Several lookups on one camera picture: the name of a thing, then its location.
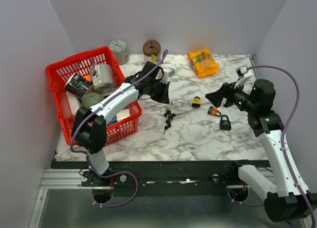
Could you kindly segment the black key bunch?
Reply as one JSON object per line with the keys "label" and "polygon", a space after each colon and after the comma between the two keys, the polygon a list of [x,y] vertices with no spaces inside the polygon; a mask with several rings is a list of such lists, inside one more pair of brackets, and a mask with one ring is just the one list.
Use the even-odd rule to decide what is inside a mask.
{"label": "black key bunch", "polygon": [[166,110],[166,112],[164,113],[164,117],[166,118],[166,121],[165,121],[163,134],[165,134],[165,132],[171,127],[171,122],[175,116],[176,116],[175,113],[172,113],[170,110]]}

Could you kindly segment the yellow padlock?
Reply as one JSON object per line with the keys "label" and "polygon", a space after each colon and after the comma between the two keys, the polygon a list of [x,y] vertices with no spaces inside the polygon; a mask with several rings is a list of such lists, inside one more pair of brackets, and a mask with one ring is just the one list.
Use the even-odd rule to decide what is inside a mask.
{"label": "yellow padlock", "polygon": [[193,108],[199,108],[199,107],[201,106],[201,99],[200,99],[200,97],[198,97],[198,96],[194,97],[194,99],[192,100],[191,106],[192,106]]}

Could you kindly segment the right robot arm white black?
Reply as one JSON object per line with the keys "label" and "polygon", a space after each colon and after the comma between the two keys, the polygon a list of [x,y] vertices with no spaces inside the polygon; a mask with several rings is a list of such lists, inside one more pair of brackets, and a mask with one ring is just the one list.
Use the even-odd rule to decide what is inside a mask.
{"label": "right robot arm white black", "polygon": [[265,212],[272,222],[309,216],[317,207],[317,195],[310,192],[296,168],[283,134],[286,127],[272,110],[275,98],[273,83],[256,80],[250,94],[245,93],[242,86],[224,83],[205,97],[215,107],[226,99],[224,107],[235,105],[247,112],[248,124],[264,148],[274,175],[274,182],[271,182],[255,166],[244,164],[228,171],[229,181],[249,185],[263,201]]}

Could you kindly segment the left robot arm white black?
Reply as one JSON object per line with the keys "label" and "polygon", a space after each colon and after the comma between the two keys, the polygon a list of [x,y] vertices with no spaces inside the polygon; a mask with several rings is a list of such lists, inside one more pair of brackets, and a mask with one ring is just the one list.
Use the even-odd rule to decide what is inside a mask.
{"label": "left robot arm white black", "polygon": [[107,142],[106,128],[110,121],[126,106],[148,95],[152,100],[170,104],[169,82],[163,78],[166,74],[160,64],[146,62],[138,73],[125,78],[121,86],[102,102],[90,108],[80,107],[77,110],[72,129],[70,149],[77,143],[86,155],[89,167],[94,171],[93,181],[99,186],[109,182],[109,162],[103,152]]}

